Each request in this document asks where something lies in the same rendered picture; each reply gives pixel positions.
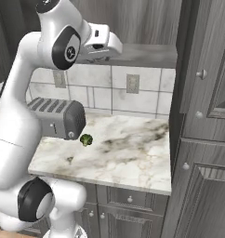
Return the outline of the grey wall outlet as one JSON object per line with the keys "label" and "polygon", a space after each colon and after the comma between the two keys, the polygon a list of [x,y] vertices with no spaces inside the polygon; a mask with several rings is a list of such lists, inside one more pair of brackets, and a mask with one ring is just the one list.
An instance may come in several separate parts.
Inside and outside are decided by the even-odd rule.
{"label": "grey wall outlet", "polygon": [[128,74],[126,76],[126,92],[131,94],[139,93],[139,75]]}
{"label": "grey wall outlet", "polygon": [[63,71],[54,71],[53,72],[55,87],[57,88],[65,88],[66,80]]}

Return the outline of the grey base cabinet door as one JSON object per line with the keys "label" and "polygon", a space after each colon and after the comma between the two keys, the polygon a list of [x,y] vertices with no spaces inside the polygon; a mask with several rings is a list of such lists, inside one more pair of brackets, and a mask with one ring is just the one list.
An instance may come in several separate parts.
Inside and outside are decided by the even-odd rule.
{"label": "grey base cabinet door", "polygon": [[99,206],[100,238],[158,238],[157,218],[146,213]]}
{"label": "grey base cabinet door", "polygon": [[[90,211],[94,211],[94,217],[89,216]],[[74,215],[75,220],[85,230],[88,238],[100,238],[98,206],[96,204],[86,203]]]}

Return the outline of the grey tall cabinet door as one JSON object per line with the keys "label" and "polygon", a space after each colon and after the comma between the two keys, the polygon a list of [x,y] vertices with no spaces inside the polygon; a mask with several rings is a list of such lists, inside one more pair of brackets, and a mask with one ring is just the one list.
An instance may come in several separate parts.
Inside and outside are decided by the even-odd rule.
{"label": "grey tall cabinet door", "polygon": [[183,49],[180,79],[183,85],[180,92],[180,113],[187,113],[192,99],[196,73],[202,52],[205,36],[213,28],[218,15],[225,8],[225,0],[192,0],[190,21],[186,33],[186,45]]}
{"label": "grey tall cabinet door", "polygon": [[225,238],[224,142],[180,141],[161,238]]}
{"label": "grey tall cabinet door", "polygon": [[[225,141],[225,16],[218,18],[205,36],[197,73],[207,71],[205,80],[196,78],[187,112],[184,137]],[[202,112],[203,119],[195,117]]]}

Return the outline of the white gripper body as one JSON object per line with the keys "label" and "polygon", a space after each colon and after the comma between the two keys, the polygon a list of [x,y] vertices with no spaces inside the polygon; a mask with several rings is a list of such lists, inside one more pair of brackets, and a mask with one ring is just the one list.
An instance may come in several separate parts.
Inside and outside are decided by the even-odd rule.
{"label": "white gripper body", "polygon": [[112,32],[99,32],[81,45],[77,60],[101,60],[114,58],[123,52],[123,44]]}

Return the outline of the green broccoli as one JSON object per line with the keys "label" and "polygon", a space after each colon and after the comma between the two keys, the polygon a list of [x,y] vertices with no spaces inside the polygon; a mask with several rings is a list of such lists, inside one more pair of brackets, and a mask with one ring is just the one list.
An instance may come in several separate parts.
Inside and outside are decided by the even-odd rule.
{"label": "green broccoli", "polygon": [[89,134],[84,134],[80,137],[80,142],[86,147],[92,144],[93,137]]}

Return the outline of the grey wood wall cabinet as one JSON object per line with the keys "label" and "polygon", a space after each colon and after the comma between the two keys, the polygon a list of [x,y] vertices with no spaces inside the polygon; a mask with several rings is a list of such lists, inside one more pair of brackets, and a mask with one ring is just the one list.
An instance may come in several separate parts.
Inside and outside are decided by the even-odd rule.
{"label": "grey wood wall cabinet", "polygon": [[85,20],[105,23],[124,44],[123,54],[102,65],[171,68],[182,0],[73,0]]}

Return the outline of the grey drawer front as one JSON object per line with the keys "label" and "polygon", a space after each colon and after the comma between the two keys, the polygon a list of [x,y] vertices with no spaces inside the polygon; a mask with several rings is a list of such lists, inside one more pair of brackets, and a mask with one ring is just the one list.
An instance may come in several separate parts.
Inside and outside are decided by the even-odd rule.
{"label": "grey drawer front", "polygon": [[[121,188],[108,187],[106,189],[108,202],[115,205],[127,205],[139,209],[153,211],[156,196],[153,193],[138,192]],[[130,204],[127,198],[132,196],[133,202]]]}

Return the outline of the grey toaster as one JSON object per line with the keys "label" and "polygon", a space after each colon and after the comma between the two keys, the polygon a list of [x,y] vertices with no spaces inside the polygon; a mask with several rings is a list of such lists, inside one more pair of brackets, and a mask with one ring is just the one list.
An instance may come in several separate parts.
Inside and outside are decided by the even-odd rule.
{"label": "grey toaster", "polygon": [[28,107],[41,120],[44,137],[77,140],[86,126],[84,106],[76,100],[38,97]]}

